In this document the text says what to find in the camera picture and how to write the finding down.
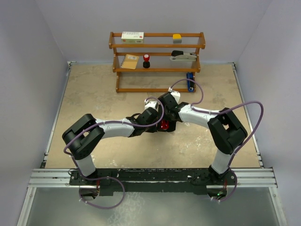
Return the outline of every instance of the black mounting plate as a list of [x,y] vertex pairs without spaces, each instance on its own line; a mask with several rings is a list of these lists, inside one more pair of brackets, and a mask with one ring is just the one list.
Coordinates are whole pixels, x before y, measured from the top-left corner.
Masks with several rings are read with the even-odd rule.
[[[97,177],[117,178],[126,192],[189,192],[207,194],[206,186],[235,185],[232,171],[216,178],[208,168],[186,169],[96,169]],[[96,180],[86,180],[77,170],[71,171],[71,186],[96,185]],[[120,184],[111,179],[100,181],[100,196],[122,192]]]

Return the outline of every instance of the glass panel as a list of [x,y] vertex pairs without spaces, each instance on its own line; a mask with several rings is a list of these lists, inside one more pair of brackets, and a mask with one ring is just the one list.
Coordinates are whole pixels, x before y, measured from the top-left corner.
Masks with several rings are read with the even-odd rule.
[[[97,197],[110,206],[122,194]],[[268,188],[238,188],[225,202],[189,193],[127,193],[100,210],[79,202],[77,188],[38,188],[28,226],[278,226]]]

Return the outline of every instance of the wooden shelf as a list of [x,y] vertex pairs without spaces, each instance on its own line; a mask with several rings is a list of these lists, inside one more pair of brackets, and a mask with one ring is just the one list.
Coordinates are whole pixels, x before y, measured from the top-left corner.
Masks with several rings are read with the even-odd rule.
[[170,61],[171,53],[163,53],[163,55],[157,56],[157,54],[150,55],[150,67],[143,68],[143,55],[147,53],[128,53],[131,55],[140,56],[136,69],[121,68],[124,56],[114,56],[113,72],[200,72],[199,59],[194,62],[172,62]]
[[[144,33],[143,44],[123,44],[121,41],[122,33],[110,33],[109,48],[113,49],[113,72],[117,74],[116,92],[166,92],[167,89],[153,88],[119,88],[119,79],[122,72],[200,72],[199,50],[206,46],[204,34],[201,33],[180,33],[182,36],[181,44],[173,44],[174,33]],[[117,48],[195,48],[197,60],[194,62],[172,62],[169,58],[171,52],[118,52]],[[126,54],[140,56],[136,69],[121,68],[122,61]],[[150,55],[150,68],[143,68],[143,55]],[[177,89],[179,92],[188,92],[187,89]]]

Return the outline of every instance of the gray wall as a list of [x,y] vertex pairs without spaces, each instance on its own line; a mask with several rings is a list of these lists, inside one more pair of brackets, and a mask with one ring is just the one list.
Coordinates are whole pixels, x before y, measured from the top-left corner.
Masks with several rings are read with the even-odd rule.
[[36,0],[67,60],[112,61],[110,32],[204,32],[202,62],[237,61],[271,0]]
[[0,2],[0,225],[16,225],[38,168],[67,63],[34,0]]
[[[273,0],[238,61],[246,100],[264,104],[256,133],[265,167],[275,170],[290,225],[301,213],[301,1]],[[258,107],[248,107],[253,124]]]

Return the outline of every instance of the white box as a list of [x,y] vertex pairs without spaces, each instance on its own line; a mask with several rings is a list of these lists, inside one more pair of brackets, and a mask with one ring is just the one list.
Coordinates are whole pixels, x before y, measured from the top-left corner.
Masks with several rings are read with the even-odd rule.
[[143,44],[144,32],[123,32],[121,41],[123,44]]

